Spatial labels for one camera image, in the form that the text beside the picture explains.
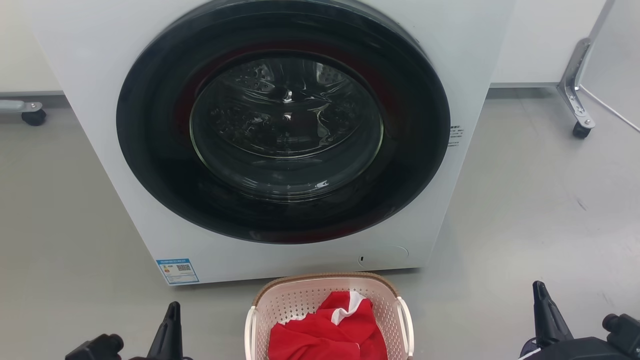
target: brown basket rim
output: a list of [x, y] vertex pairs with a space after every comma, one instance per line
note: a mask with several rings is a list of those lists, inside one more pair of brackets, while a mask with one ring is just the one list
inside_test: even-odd
[[391, 292], [394, 294], [395, 297], [400, 296], [398, 294], [398, 290], [396, 289], [396, 287], [391, 282], [386, 280], [383, 276], [380, 276], [378, 274], [374, 274], [374, 273], [370, 273], [370, 272], [319, 272], [319, 273], [314, 273], [314, 274], [305, 274], [305, 275], [295, 275], [295, 276], [281, 277], [279, 279], [275, 279], [273, 281], [270, 281], [269, 283], [267, 283], [267, 285], [262, 287], [262, 289], [260, 290], [258, 295], [253, 300], [252, 306], [256, 306], [257, 307], [258, 306], [258, 302], [260, 302], [260, 299], [262, 298], [262, 296], [268, 290], [270, 290], [271, 288], [274, 288], [275, 286], [278, 286], [278, 285], [281, 285], [281, 284], [285, 284], [287, 282], [294, 282], [294, 281], [300, 281], [300, 280], [331, 279], [331, 278], [334, 278], [334, 277], [359, 277], [359, 278], [362, 278], [362, 279], [377, 280], [379, 282], [382, 282], [386, 287], [388, 287], [389, 290], [391, 290]]

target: white cable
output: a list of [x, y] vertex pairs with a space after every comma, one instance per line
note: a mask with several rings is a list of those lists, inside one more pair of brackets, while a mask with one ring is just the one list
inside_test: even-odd
[[600, 103], [600, 105], [604, 106], [605, 108], [607, 108], [609, 111], [611, 111], [612, 113], [614, 113], [617, 117], [619, 117], [622, 121], [626, 122], [630, 127], [633, 127], [637, 132], [640, 133], [640, 127], [635, 126], [631, 121], [627, 120], [624, 116], [620, 115], [620, 113], [618, 113], [616, 110], [613, 110], [609, 105], [605, 104], [604, 101], [598, 99], [597, 96], [593, 95], [589, 90], [587, 90], [586, 87], [584, 87], [583, 85], [580, 85], [580, 88], [584, 90], [584, 92], [586, 92], [589, 96], [591, 96], [591, 98], [593, 98], [593, 100], [597, 101]]

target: perforated basket wall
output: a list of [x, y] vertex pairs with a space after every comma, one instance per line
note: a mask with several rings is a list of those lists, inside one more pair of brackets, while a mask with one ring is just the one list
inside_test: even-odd
[[406, 360], [397, 292], [384, 278], [367, 273], [291, 277], [269, 283], [256, 298], [253, 360], [267, 360], [269, 333], [277, 323], [293, 316], [314, 313], [332, 291], [357, 291], [371, 299], [378, 327], [387, 345], [389, 360]]

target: white washing machine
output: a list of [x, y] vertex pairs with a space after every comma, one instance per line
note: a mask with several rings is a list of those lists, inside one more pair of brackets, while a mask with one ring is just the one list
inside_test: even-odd
[[159, 276], [180, 285], [424, 266], [513, 2], [25, 7]]

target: red cloth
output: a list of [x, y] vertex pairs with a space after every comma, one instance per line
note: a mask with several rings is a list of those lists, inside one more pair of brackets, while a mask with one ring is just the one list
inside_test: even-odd
[[269, 360], [387, 360], [371, 300], [335, 291], [315, 314], [271, 329]]

